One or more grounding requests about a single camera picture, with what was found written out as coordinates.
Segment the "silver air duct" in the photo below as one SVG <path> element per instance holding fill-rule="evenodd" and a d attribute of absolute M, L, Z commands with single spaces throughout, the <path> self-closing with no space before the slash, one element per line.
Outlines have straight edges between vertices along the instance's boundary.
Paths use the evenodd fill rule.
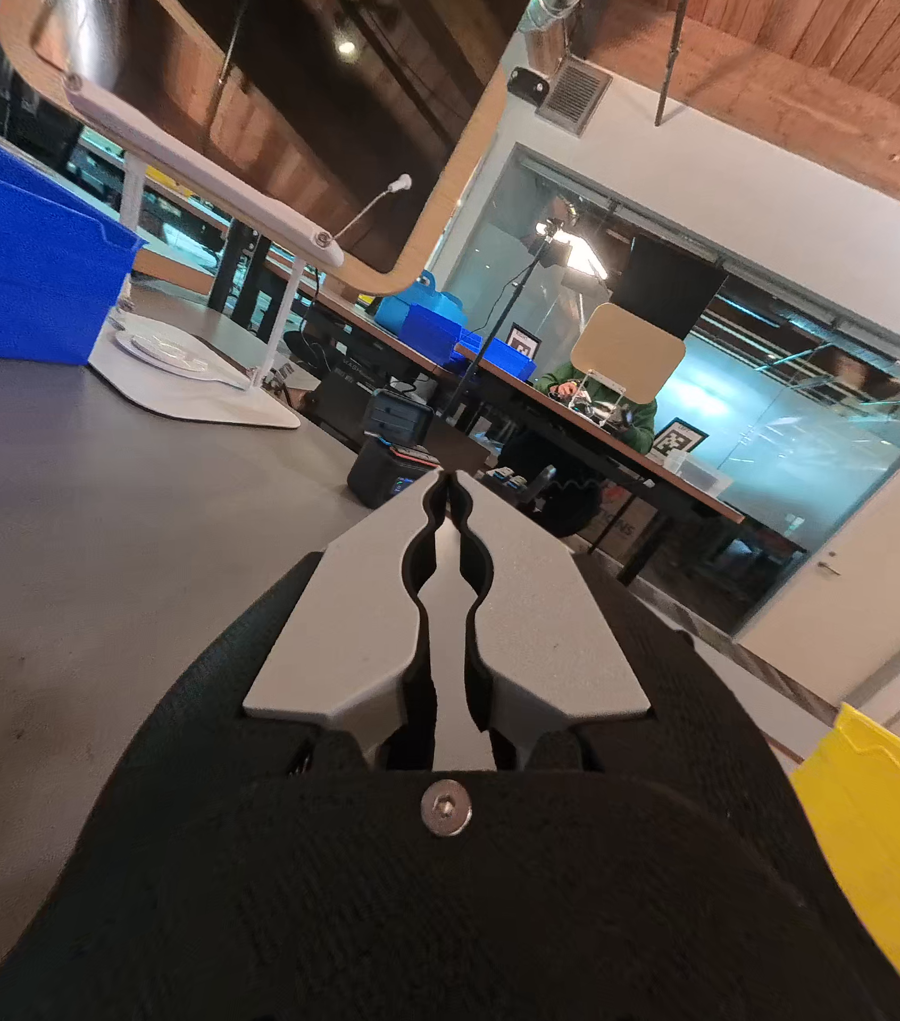
<path fill-rule="evenodd" d="M 543 32 L 550 27 L 566 20 L 582 1 L 529 1 L 518 25 L 522 34 Z"/>

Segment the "large blue bin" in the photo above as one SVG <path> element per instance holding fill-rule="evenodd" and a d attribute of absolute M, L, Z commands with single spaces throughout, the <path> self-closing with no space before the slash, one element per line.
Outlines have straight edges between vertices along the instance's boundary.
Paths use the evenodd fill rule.
<path fill-rule="evenodd" d="M 0 358 L 87 364 L 142 247 L 0 146 Z"/>

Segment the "small black battery charger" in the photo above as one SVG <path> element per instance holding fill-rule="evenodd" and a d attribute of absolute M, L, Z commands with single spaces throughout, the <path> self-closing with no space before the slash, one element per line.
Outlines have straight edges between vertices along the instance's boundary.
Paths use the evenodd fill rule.
<path fill-rule="evenodd" d="M 532 480 L 508 466 L 500 466 L 482 475 L 481 483 L 515 508 L 536 504 L 555 482 L 557 470 L 549 465 Z"/>

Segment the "clear plastic container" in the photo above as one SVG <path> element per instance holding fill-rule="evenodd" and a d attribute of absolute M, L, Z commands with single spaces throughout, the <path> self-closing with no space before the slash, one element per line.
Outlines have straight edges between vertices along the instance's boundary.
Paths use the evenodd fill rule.
<path fill-rule="evenodd" d="M 735 482 L 729 475 L 686 453 L 685 450 L 669 451 L 664 457 L 663 466 L 692 487 L 714 499 L 719 499 Z"/>

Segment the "wooden office table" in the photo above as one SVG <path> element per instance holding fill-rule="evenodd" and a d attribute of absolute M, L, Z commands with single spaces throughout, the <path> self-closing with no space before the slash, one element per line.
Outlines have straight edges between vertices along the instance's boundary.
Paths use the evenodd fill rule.
<path fill-rule="evenodd" d="M 372 364 L 391 376 L 408 372 L 413 366 L 440 385 L 457 381 L 457 376 L 405 345 L 356 305 L 325 289 L 316 292 L 315 284 L 305 276 L 298 283 L 295 312 L 304 313 L 307 323 L 331 344 L 344 345 L 361 364 Z"/>
<path fill-rule="evenodd" d="M 470 431 L 481 408 L 494 409 L 655 508 L 653 523 L 634 553 L 622 564 L 618 576 L 622 585 L 630 586 L 637 579 L 678 523 L 697 517 L 720 517 L 736 526 L 743 523 L 744 516 L 733 507 L 637 453 L 607 430 L 510 376 L 498 364 L 479 358 L 476 351 L 458 343 L 454 352 L 466 364 L 445 410 L 460 431 Z"/>

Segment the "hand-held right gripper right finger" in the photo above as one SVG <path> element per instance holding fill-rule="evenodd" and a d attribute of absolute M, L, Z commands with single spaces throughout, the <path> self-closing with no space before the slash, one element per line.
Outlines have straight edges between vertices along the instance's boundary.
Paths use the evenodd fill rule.
<path fill-rule="evenodd" d="M 449 516 L 474 593 L 465 696 L 498 769 L 522 769 L 549 733 L 646 719 L 650 700 L 568 548 L 461 472 Z"/>

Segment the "white mirror stand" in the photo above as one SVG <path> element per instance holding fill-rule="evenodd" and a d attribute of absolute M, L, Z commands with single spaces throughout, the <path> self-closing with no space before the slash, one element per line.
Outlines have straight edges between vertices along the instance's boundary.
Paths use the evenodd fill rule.
<path fill-rule="evenodd" d="M 126 311 L 121 302 L 107 319 L 88 364 L 121 395 L 150 412 L 178 421 L 295 430 L 301 421 L 264 389 L 277 360 L 282 332 L 307 264 L 343 265 L 339 243 L 320 225 L 224 171 L 207 156 L 167 133 L 112 92 L 76 71 L 62 79 L 73 110 L 125 150 L 119 223 L 136 229 L 149 163 L 175 172 L 200 194 L 264 227 L 267 239 L 294 254 L 293 268 L 260 363 L 250 376 L 212 350 L 196 350 L 196 338 L 162 321 Z"/>

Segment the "light blue toolbox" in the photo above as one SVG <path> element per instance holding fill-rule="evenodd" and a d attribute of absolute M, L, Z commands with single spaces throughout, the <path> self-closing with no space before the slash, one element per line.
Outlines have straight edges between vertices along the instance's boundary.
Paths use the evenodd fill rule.
<path fill-rule="evenodd" d="M 373 318 L 380 328 L 397 336 L 411 307 L 416 305 L 458 325 L 463 325 L 468 318 L 461 300 L 449 292 L 439 290 L 434 275 L 429 271 L 422 271 L 401 292 L 379 299 Z"/>

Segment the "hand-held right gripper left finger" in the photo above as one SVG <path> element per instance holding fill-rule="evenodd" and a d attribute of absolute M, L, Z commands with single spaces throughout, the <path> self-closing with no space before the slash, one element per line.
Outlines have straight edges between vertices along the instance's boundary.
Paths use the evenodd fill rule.
<path fill-rule="evenodd" d="M 437 696 L 418 594 L 436 568 L 440 470 L 329 543 L 243 702 L 247 716 L 349 733 L 391 769 L 429 770 Z"/>

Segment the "white door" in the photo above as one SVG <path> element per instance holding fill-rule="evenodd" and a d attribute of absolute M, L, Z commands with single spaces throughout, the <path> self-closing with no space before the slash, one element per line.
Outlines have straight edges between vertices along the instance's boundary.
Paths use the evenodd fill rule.
<path fill-rule="evenodd" d="M 900 652 L 900 468 L 739 630 L 830 704 Z"/>

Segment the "yellow bin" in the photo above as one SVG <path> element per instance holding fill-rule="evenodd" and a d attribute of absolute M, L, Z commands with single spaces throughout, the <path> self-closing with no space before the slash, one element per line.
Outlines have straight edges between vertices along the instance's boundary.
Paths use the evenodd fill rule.
<path fill-rule="evenodd" d="M 900 974 L 900 737 L 842 704 L 790 779 L 834 877 Z"/>

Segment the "wall air vent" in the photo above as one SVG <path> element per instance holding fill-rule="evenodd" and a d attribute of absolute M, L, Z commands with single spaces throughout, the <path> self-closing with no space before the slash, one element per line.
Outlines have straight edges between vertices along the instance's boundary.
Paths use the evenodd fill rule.
<path fill-rule="evenodd" d="M 566 134 L 581 137 L 612 81 L 610 72 L 570 55 L 551 80 L 536 116 Z"/>

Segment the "black light stand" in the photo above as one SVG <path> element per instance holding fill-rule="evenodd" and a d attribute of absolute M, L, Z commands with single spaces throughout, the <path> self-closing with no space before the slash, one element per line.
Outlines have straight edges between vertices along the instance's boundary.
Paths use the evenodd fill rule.
<path fill-rule="evenodd" d="M 524 268 L 524 270 L 516 276 L 515 279 L 510 281 L 512 285 L 512 292 L 507 303 L 504 305 L 503 310 L 499 314 L 495 323 L 490 325 L 488 331 L 482 336 L 482 342 L 477 352 L 474 352 L 472 358 L 469 361 L 468 367 L 464 370 L 464 373 L 460 377 L 460 380 L 454 389 L 449 399 L 447 400 L 446 406 L 439 414 L 439 419 L 443 422 L 448 421 L 449 415 L 453 414 L 454 409 L 457 407 L 458 403 L 464 396 L 466 390 L 469 387 L 469 383 L 473 375 L 478 370 L 479 364 L 482 363 L 484 356 L 486 355 L 489 346 L 492 341 L 496 339 L 498 332 L 504 325 L 505 320 L 510 315 L 518 302 L 520 295 L 523 290 L 527 287 L 529 281 L 536 268 L 541 264 L 547 265 L 546 260 L 552 253 L 553 247 L 560 246 L 571 246 L 572 241 L 564 241 L 561 237 L 563 234 L 572 235 L 572 229 L 574 225 L 574 218 L 571 216 L 569 218 L 562 218 L 560 216 L 550 216 L 544 223 L 544 233 L 542 235 L 542 240 L 539 242 L 539 246 L 535 251 L 532 261 Z"/>

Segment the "black charger case with display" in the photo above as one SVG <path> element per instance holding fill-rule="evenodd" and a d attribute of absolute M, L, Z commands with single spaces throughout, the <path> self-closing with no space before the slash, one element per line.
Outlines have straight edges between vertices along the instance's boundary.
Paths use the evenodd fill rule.
<path fill-rule="evenodd" d="M 347 486 L 367 508 L 375 509 L 408 485 L 439 471 L 440 461 L 424 446 L 435 414 L 399 391 L 378 389 L 367 403 L 363 443 Z"/>

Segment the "black wall screen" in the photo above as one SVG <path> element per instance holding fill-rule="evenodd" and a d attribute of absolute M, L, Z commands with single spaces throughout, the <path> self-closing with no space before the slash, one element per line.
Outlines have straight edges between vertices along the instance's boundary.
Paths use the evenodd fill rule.
<path fill-rule="evenodd" d="M 685 340 L 727 277 L 723 268 L 638 235 L 626 268 L 616 279 L 610 303 Z"/>

